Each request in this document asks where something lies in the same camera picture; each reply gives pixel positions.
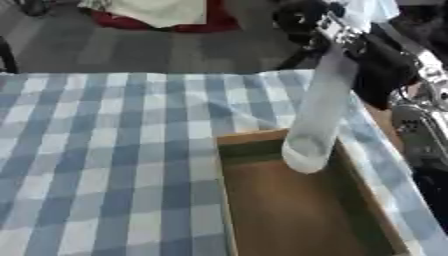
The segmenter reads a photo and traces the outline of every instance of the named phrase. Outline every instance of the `red fabric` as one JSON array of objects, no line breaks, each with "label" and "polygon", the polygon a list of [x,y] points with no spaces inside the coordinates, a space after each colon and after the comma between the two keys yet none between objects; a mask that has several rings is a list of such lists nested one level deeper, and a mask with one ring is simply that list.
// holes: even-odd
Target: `red fabric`
[{"label": "red fabric", "polygon": [[[150,25],[124,16],[115,16],[106,12],[91,11],[93,19],[104,27],[140,30],[155,29]],[[238,22],[225,10],[223,0],[207,0],[207,23],[194,25],[178,25],[170,28],[158,29],[182,33],[212,33],[239,29]]]}]

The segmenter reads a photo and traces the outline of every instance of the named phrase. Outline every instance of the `tablecloth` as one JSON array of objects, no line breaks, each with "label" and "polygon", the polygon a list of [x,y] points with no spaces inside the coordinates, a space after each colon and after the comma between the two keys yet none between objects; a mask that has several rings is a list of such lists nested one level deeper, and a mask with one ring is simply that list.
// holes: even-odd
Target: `tablecloth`
[{"label": "tablecloth", "polygon": [[[213,137],[288,127],[311,75],[0,77],[1,254],[228,255]],[[446,255],[356,96],[339,139],[413,255]]]}]

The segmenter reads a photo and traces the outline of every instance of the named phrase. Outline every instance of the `gray carpet floor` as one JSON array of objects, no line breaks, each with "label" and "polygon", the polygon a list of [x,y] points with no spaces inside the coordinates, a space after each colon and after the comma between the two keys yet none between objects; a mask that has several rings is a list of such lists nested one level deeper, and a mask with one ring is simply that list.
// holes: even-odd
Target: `gray carpet floor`
[{"label": "gray carpet floor", "polygon": [[227,0],[243,29],[213,34],[102,28],[76,1],[31,18],[9,1],[0,0],[0,35],[21,72],[254,73],[271,70],[296,48],[272,28],[268,0]]}]

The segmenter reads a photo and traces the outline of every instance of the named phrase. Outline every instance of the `table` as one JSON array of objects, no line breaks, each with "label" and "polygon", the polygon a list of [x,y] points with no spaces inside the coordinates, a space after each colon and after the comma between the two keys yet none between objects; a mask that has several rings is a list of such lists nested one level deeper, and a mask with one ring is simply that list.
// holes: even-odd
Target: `table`
[{"label": "table", "polygon": [[[0,77],[0,250],[227,255],[214,136],[288,127],[311,76]],[[356,96],[339,139],[413,255],[445,255],[410,170]]]}]

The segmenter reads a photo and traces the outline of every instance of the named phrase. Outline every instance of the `open cardboard box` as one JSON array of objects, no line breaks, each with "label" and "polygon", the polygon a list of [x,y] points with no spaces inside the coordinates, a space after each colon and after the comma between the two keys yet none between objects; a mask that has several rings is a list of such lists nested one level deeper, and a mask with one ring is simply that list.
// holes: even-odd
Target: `open cardboard box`
[{"label": "open cardboard box", "polygon": [[338,143],[325,170],[284,163],[286,130],[217,139],[233,256],[409,255]]}]

